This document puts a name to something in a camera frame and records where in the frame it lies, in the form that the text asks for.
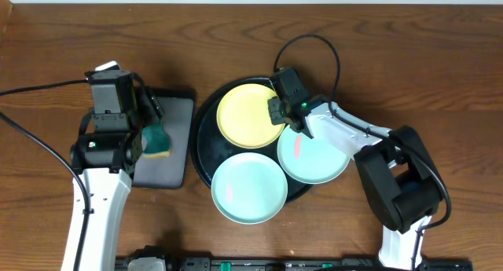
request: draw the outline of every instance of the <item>sponge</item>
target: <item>sponge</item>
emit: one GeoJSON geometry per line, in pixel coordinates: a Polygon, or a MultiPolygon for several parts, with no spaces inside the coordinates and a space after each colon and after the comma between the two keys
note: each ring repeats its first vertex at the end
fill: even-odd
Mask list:
{"type": "Polygon", "coordinates": [[[171,140],[164,132],[162,120],[143,129],[141,135],[147,141],[143,151],[146,158],[166,157],[171,152],[171,140]]]}

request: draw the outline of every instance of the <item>wooden table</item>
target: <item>wooden table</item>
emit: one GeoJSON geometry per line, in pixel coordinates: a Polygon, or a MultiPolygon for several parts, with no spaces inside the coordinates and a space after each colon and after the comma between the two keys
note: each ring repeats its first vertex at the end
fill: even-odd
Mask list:
{"type": "MultiPolygon", "coordinates": [[[[191,87],[197,105],[220,86],[269,75],[290,38],[326,35],[340,51],[337,101],[371,123],[418,130],[449,188],[451,219],[427,231],[430,258],[503,266],[503,9],[422,5],[15,5],[0,47],[0,89],[60,82],[109,60],[152,86],[191,87]]],[[[281,60],[328,94],[330,52],[298,42],[281,60]]],[[[68,157],[88,86],[2,97],[2,111],[68,157]]],[[[70,174],[0,123],[0,269],[56,270],[72,212],[70,174]]],[[[435,216],[443,213],[443,205],[435,216]]],[[[375,256],[382,226],[354,164],[270,221],[222,216],[188,162],[179,190],[133,189],[118,255],[146,244],[175,255],[375,256]]]]}

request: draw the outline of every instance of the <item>pink sticker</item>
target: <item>pink sticker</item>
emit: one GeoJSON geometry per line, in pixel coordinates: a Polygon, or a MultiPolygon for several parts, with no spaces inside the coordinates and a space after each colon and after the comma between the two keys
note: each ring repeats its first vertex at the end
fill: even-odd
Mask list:
{"type": "Polygon", "coordinates": [[[233,188],[227,184],[227,194],[226,194],[226,200],[227,202],[230,202],[230,200],[233,199],[233,188]]]}
{"type": "Polygon", "coordinates": [[[296,138],[296,145],[295,145],[295,149],[293,152],[293,155],[296,158],[299,158],[299,156],[300,156],[300,142],[301,142],[301,140],[302,140],[302,135],[300,134],[296,138]]]}

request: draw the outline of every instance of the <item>black tray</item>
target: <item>black tray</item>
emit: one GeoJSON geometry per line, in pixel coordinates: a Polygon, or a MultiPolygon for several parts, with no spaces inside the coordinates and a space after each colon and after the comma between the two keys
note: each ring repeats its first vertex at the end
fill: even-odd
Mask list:
{"type": "MultiPolygon", "coordinates": [[[[218,129],[216,117],[220,100],[234,87],[246,83],[257,83],[263,86],[271,87],[270,80],[267,77],[250,77],[231,82],[215,91],[203,103],[199,111],[197,111],[196,118],[194,119],[189,141],[190,155],[192,156],[197,173],[199,173],[201,179],[208,188],[211,187],[211,180],[218,166],[220,166],[220,164],[229,157],[235,156],[236,154],[243,152],[263,154],[274,160],[279,165],[277,160],[277,141],[279,138],[270,145],[262,148],[246,149],[233,145],[227,141],[218,129]]],[[[288,183],[286,203],[301,197],[301,195],[306,193],[312,186],[294,180],[288,176],[286,172],[285,176],[288,183]]]]}

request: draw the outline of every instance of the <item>yellow lid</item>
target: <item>yellow lid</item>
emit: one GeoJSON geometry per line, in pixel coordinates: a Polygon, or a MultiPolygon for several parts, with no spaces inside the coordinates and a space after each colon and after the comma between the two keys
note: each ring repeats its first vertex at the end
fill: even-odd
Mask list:
{"type": "Polygon", "coordinates": [[[233,88],[217,109],[222,135],[242,148],[261,148],[275,141],[285,127],[270,121],[267,100],[275,96],[274,90],[255,83],[233,88]]]}

